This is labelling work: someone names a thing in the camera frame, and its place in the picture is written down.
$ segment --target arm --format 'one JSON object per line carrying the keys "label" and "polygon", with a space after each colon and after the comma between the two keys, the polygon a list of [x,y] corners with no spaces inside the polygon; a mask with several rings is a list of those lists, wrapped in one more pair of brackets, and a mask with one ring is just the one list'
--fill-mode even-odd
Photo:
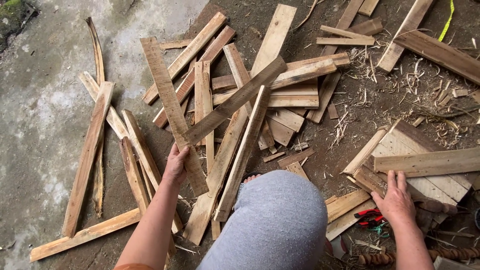
{"label": "arm", "polygon": [[403,172],[388,172],[388,190],[385,199],[376,192],[372,197],[383,216],[392,225],[396,242],[397,270],[433,270],[423,234],[415,223],[415,206],[407,192],[407,180]]}
{"label": "arm", "polygon": [[153,269],[163,269],[180,186],[187,177],[183,161],[188,151],[185,147],[179,152],[176,143],[172,146],[162,182],[116,266],[141,263]]}

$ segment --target orange sleeve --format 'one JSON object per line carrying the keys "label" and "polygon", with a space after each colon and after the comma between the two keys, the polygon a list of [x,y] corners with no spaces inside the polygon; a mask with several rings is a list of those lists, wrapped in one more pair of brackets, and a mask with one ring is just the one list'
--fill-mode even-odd
{"label": "orange sleeve", "polygon": [[150,266],[141,263],[130,263],[115,267],[113,270],[154,270]]}

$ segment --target gray pants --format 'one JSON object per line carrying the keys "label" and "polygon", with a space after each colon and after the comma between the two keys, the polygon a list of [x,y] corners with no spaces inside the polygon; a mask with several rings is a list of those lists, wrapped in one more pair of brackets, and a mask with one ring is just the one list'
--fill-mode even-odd
{"label": "gray pants", "polygon": [[327,210],[318,189],[287,171],[243,187],[198,270],[313,269],[323,250]]}

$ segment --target hand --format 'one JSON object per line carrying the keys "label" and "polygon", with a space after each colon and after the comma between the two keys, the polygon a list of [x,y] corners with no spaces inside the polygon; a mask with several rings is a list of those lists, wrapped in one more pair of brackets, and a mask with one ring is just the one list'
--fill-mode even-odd
{"label": "hand", "polygon": [[189,153],[189,148],[185,146],[180,152],[177,143],[172,145],[170,154],[168,155],[165,173],[163,174],[163,181],[169,181],[172,184],[180,186],[187,178],[187,171],[183,166],[183,162]]}
{"label": "hand", "polygon": [[388,172],[388,190],[385,199],[376,192],[372,192],[372,197],[393,228],[402,224],[416,224],[415,206],[407,191],[407,180],[402,171],[398,172],[398,181],[395,180],[395,171]]}

